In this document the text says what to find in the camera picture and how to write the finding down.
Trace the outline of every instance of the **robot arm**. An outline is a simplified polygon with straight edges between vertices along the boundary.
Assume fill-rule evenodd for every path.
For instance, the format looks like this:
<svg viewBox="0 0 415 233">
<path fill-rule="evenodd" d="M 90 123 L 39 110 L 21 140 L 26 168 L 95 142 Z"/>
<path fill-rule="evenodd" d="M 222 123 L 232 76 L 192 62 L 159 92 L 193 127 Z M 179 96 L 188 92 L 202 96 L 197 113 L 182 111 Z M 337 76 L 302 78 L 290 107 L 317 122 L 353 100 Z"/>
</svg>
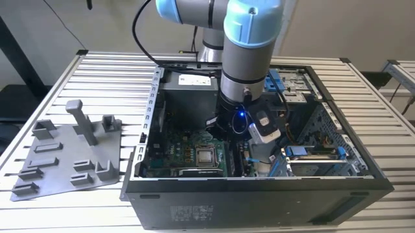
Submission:
<svg viewBox="0 0 415 233">
<path fill-rule="evenodd" d="M 169 21 L 224 30 L 222 107 L 249 115 L 249 133 L 254 141 L 272 141 L 280 133 L 258 97 L 280 31 L 281 0 L 155 0 L 155 6 L 159 16 Z M 228 121 L 234 119 L 234 115 L 230 116 Z"/>
</svg>

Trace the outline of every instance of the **white wall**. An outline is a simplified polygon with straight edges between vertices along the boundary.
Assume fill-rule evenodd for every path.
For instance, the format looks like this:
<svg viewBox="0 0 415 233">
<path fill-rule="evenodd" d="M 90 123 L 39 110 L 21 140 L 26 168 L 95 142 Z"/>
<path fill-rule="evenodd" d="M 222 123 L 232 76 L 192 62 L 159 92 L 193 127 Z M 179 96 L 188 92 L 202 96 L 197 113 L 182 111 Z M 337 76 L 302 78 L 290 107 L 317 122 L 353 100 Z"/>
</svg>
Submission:
<svg viewBox="0 0 415 233">
<path fill-rule="evenodd" d="M 413 0 L 298 0 L 280 55 L 346 57 L 364 71 L 415 60 Z"/>
<path fill-rule="evenodd" d="M 85 0 L 46 1 L 86 49 L 138 51 L 130 24 L 142 0 L 93 0 L 90 11 Z M 280 54 L 348 57 L 358 69 L 372 71 L 385 59 L 415 60 L 412 9 L 413 0 L 298 0 Z M 42 81 L 53 84 L 81 48 L 77 41 L 42 0 L 0 0 L 0 15 Z M 137 32 L 150 52 L 189 49 L 192 26 L 161 19 L 153 3 Z M 0 73 L 13 73 L 5 63 L 0 57 Z M 10 75 L 0 78 L 0 86 L 10 82 L 19 80 Z"/>
<path fill-rule="evenodd" d="M 86 49 L 138 52 L 130 25 L 142 0 L 46 0 Z M 0 15 L 45 84 L 53 84 L 81 46 L 41 0 L 1 0 Z M 193 27 L 162 20 L 149 4 L 139 17 L 137 35 L 150 52 L 189 50 Z M 196 47 L 201 44 L 197 38 Z M 15 78 L 0 79 L 0 86 Z"/>
</svg>

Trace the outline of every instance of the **metal rack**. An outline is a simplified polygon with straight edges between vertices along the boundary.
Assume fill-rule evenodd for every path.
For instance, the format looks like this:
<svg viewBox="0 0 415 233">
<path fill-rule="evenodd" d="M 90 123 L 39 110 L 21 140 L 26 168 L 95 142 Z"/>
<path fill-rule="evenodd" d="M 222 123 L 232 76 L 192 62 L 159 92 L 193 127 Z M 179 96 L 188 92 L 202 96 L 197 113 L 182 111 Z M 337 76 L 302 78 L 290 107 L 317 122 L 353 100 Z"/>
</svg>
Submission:
<svg viewBox="0 0 415 233">
<path fill-rule="evenodd" d="M 193 61 L 193 55 L 157 54 L 161 60 Z M 350 63 L 340 59 L 274 57 L 272 64 L 312 66 L 394 191 L 337 227 L 294 228 L 290 232 L 415 231 L 415 129 Z M 154 64 L 142 54 L 91 52 L 77 55 L 0 157 L 0 229 L 25 232 L 143 231 L 129 202 L 118 200 L 121 182 L 30 201 L 10 202 L 37 119 L 73 124 L 65 103 L 79 99 L 94 121 L 113 114 L 122 121 L 119 179 L 138 142 Z M 285 232 L 286 228 L 224 229 L 210 232 Z"/>
</svg>

